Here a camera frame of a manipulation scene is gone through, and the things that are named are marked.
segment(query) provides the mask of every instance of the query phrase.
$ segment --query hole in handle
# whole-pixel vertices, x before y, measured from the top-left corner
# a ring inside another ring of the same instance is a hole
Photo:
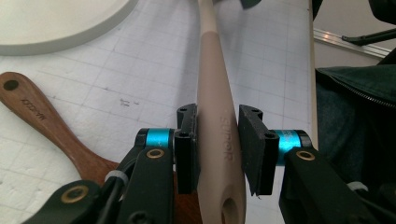
[[[6,91],[13,91],[13,90],[17,89],[19,85],[20,85],[20,83],[17,80],[9,80],[6,83],[4,83],[3,88]]]

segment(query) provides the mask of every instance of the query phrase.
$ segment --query brown wooden brush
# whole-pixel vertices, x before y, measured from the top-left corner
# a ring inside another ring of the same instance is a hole
[[[0,75],[0,101],[60,148],[76,166],[82,179],[102,185],[108,172],[118,166],[85,147],[28,77],[13,72]],[[176,194],[175,199],[175,223],[202,223],[196,194]]]

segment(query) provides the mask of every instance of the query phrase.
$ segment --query black plastic bracket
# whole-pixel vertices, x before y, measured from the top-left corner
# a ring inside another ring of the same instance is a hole
[[[100,187],[90,180],[78,180],[57,189],[43,207],[25,224],[89,223],[101,195]]]
[[[271,195],[279,136],[262,123],[262,112],[248,105],[239,106],[238,131],[251,195]]]
[[[379,223],[315,149],[295,147],[285,160],[279,206],[286,223]]]
[[[139,153],[120,207],[117,224],[173,223],[173,153],[146,147]]]
[[[196,151],[197,105],[184,105],[177,110],[175,131],[175,162],[177,193],[191,194],[196,189],[199,165]]]

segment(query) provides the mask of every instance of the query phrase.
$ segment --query white cutting mat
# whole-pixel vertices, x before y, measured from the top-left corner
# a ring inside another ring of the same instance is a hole
[[[270,129],[311,130],[308,6],[307,0],[262,0],[244,11],[237,0],[216,4],[235,107],[258,107]],[[140,128],[175,128],[176,109],[196,102],[198,51],[195,0],[144,0],[83,46],[0,56],[0,73],[28,76],[88,148],[120,161]],[[0,124],[0,223],[20,223],[78,173],[2,104]],[[283,223],[282,175],[277,168],[273,196],[247,196],[247,224]]]

